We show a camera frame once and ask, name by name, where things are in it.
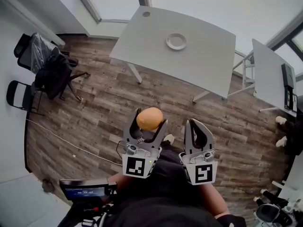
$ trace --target digital display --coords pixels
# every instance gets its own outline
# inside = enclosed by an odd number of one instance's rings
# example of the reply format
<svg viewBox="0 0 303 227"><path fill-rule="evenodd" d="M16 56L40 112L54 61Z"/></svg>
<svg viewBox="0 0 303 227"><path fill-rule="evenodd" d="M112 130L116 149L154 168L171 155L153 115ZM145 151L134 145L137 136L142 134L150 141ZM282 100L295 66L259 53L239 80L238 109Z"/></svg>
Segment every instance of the digital display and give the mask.
<svg viewBox="0 0 303 227"><path fill-rule="evenodd" d="M89 198L89 197L104 197L104 187L96 188L66 188L68 198Z"/></svg>

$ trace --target round orange object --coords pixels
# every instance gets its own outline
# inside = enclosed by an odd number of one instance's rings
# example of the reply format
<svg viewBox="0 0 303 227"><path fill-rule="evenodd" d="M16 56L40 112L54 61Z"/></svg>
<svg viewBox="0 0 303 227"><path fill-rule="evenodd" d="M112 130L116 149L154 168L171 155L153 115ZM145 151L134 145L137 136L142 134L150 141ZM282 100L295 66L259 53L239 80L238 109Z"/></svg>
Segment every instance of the round orange object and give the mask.
<svg viewBox="0 0 303 227"><path fill-rule="evenodd" d="M138 126L145 130L151 131L158 128L159 124L163 121L163 114L158 108L144 109L137 116Z"/></svg>

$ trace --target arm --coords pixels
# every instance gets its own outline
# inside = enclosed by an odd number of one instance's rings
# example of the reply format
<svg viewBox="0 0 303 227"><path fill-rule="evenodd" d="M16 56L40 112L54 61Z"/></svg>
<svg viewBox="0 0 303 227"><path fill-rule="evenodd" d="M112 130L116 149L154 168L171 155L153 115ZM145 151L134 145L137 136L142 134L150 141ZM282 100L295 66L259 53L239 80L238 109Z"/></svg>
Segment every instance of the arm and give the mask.
<svg viewBox="0 0 303 227"><path fill-rule="evenodd" d="M212 184L199 185L198 188L204 207L215 218L230 214L226 202Z"/></svg>
<svg viewBox="0 0 303 227"><path fill-rule="evenodd" d="M125 188L133 179L134 177L124 176L121 173L117 173L116 175L109 177L107 180L109 183L116 182L118 185L117 192L119 192Z"/></svg>

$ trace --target white sneaker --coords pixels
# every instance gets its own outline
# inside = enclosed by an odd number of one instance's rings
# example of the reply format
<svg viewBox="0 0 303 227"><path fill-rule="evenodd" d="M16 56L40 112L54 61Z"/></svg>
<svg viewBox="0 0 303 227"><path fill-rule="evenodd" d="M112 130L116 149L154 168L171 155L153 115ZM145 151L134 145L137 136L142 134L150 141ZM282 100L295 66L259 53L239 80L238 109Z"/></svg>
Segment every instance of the white sneaker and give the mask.
<svg viewBox="0 0 303 227"><path fill-rule="evenodd" d="M170 144L172 145L172 143L174 143L175 137L172 134L167 135L163 141L168 140L170 142Z"/></svg>
<svg viewBox="0 0 303 227"><path fill-rule="evenodd" d="M280 146L285 146L286 145L286 142L287 142L287 137L284 136L282 139L278 140L276 142L276 146L277 147L280 147Z"/></svg>
<svg viewBox="0 0 303 227"><path fill-rule="evenodd" d="M283 118L283 117L281 117L281 116L278 116L278 117L276 118L276 123L279 123L279 124L285 124L286 121L287 121L287 119L286 119L286 118Z"/></svg>
<svg viewBox="0 0 303 227"><path fill-rule="evenodd" d="M260 197L254 197L254 202L256 202L258 199L261 199Z"/></svg>
<svg viewBox="0 0 303 227"><path fill-rule="evenodd" d="M268 190L263 188L263 189L261 189L260 193L263 194L265 191L268 191Z"/></svg>

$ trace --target plate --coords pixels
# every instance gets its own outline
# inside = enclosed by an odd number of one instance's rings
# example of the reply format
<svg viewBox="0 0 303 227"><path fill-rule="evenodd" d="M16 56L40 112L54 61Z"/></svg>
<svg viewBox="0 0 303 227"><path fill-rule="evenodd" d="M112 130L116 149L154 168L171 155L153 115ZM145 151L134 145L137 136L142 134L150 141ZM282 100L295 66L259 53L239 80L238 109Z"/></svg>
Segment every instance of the plate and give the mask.
<svg viewBox="0 0 303 227"><path fill-rule="evenodd" d="M179 51L185 48L187 42L183 35L173 33L166 38L166 44L169 46L169 48Z"/></svg>

